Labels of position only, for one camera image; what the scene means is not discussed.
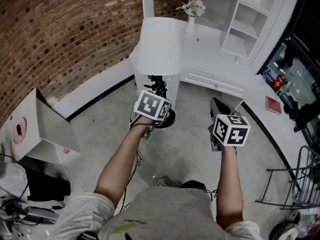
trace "gray t-shirt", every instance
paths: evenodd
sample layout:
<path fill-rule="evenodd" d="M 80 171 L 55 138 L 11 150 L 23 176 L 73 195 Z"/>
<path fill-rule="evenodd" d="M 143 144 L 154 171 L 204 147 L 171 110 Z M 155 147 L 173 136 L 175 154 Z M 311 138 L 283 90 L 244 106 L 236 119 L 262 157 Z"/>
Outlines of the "gray t-shirt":
<path fill-rule="evenodd" d="M 103 195 L 86 193 L 70 200 L 51 233 L 52 240 L 75 240 L 92 231 L 99 240 L 262 240 L 259 227 L 237 222 L 225 231 L 214 221 L 209 196 L 199 189 L 151 187 L 123 212 Z"/>

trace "sleeve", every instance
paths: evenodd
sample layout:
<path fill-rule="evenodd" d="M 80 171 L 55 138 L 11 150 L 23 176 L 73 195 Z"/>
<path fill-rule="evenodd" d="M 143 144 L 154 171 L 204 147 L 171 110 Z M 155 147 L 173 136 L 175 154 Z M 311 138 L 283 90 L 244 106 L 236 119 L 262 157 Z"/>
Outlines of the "sleeve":
<path fill-rule="evenodd" d="M 85 232 L 98 233 L 115 213 L 115 206 L 103 195 L 85 193 L 72 198 L 56 221 L 51 240 L 76 240 Z"/>
<path fill-rule="evenodd" d="M 241 221 L 228 226 L 225 231 L 236 240 L 263 240 L 259 226 L 252 221 Z"/>

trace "red book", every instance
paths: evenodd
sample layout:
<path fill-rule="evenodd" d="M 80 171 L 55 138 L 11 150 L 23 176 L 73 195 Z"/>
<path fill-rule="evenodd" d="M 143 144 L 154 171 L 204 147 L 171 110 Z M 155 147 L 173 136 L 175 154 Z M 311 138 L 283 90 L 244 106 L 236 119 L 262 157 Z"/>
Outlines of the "red book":
<path fill-rule="evenodd" d="M 272 111 L 278 115 L 282 114 L 281 105 L 280 105 L 279 101 L 277 101 L 273 98 L 270 98 L 268 96 L 265 97 L 265 101 L 266 101 L 266 109 L 267 110 Z"/>

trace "white baseboard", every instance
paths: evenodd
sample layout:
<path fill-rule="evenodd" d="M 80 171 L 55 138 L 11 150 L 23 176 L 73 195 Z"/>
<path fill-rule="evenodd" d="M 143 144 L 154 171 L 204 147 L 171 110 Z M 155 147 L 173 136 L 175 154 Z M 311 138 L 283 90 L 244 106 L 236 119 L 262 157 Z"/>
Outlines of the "white baseboard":
<path fill-rule="evenodd" d="M 88 102 L 134 74 L 131 59 L 127 58 L 90 78 L 61 100 L 50 97 L 47 102 L 63 118 L 67 118 Z"/>

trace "white lamp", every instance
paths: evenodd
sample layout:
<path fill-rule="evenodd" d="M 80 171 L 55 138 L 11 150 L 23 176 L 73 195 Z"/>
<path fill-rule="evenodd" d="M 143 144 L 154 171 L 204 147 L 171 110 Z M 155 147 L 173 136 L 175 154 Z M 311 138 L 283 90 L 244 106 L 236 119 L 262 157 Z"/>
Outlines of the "white lamp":
<path fill-rule="evenodd" d="M 154 76 L 180 74 L 181 36 L 176 19 L 151 17 L 143 20 L 137 71 Z"/>

